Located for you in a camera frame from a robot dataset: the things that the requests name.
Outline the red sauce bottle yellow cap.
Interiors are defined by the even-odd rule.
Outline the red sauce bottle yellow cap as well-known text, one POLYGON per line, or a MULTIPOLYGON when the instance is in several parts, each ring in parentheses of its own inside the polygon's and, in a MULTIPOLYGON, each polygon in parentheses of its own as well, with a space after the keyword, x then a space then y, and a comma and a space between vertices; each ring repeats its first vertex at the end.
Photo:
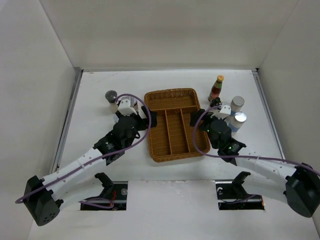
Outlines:
POLYGON ((224 81, 224 76, 218 75, 215 83, 213 84, 213 86, 211 88, 210 94, 208 96, 209 102, 211 102, 213 99, 219 97, 221 90, 222 90, 223 81, 224 81))

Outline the silver-lid shaker blue label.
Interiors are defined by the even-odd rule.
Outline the silver-lid shaker blue label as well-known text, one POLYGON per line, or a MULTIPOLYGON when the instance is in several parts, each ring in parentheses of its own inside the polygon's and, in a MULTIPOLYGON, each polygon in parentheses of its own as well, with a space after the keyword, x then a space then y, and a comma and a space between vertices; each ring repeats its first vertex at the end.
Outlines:
POLYGON ((227 126, 231 129, 232 136, 234 136, 239 131, 246 120, 247 115, 242 111, 232 112, 231 115, 229 115, 225 119, 227 126))

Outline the white-lid spice jar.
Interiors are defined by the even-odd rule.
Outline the white-lid spice jar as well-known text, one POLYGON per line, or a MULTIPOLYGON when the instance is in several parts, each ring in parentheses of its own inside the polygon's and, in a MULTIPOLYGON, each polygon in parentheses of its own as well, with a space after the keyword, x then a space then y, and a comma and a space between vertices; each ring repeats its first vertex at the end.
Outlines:
POLYGON ((138 101, 134 97, 129 97, 130 99, 130 107, 134 108, 134 110, 138 113, 139 112, 139 106, 138 106, 138 101))

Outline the grinder bottle clear lid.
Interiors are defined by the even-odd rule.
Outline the grinder bottle clear lid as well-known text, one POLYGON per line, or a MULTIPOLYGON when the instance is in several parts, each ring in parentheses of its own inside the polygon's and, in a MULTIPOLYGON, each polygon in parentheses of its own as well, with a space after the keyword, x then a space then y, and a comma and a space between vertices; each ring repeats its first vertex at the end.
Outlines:
POLYGON ((115 114, 118 110, 118 93, 115 90, 109 90, 105 93, 104 97, 109 103, 110 111, 115 114))

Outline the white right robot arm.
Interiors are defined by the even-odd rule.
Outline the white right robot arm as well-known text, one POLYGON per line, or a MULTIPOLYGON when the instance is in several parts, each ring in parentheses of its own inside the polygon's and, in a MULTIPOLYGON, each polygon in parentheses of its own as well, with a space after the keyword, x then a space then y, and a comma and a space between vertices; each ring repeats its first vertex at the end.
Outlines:
POLYGON ((199 109, 190 114, 193 130, 205 132, 211 146, 217 150, 215 158, 244 168, 232 181, 237 202, 254 195, 287 204, 297 214, 310 218, 320 206, 320 173, 306 163, 265 157, 249 150, 232 137, 232 130, 223 118, 212 111, 222 105, 199 109))

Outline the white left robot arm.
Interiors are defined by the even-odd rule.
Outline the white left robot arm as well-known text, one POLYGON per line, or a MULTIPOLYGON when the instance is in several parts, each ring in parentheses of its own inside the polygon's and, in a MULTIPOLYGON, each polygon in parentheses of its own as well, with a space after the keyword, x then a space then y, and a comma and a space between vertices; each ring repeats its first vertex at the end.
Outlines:
POLYGON ((126 150, 134 146, 135 139, 141 142, 143 138, 140 137, 140 131, 156 127, 157 113, 146 106, 141 109, 146 115, 145 118, 135 113, 125 116, 117 112, 118 122, 88 153, 58 172, 42 179, 35 175, 26 182, 22 203, 38 226, 46 225, 60 212, 64 201, 58 196, 58 192, 70 184, 76 184, 85 174, 96 174, 102 180, 95 187, 95 193, 100 199, 105 200, 112 195, 109 179, 98 172, 98 169, 120 158, 126 150))

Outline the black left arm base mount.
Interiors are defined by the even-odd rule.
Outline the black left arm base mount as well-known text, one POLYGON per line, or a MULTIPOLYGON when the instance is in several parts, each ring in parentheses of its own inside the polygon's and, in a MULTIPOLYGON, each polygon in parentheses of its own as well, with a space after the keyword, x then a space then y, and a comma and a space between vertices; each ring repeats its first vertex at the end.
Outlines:
POLYGON ((81 211, 125 211, 129 184, 127 181, 112 181, 105 173, 94 176, 101 182, 99 195, 89 197, 80 203, 81 211))

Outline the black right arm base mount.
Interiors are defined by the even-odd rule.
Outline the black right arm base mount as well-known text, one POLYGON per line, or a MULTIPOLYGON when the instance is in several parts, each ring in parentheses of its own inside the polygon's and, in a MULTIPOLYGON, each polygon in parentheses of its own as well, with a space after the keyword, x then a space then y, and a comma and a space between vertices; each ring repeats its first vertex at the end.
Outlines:
POLYGON ((232 180, 215 182, 218 208, 220 211, 265 210, 262 196, 248 194, 243 183, 251 174, 242 171, 232 180))

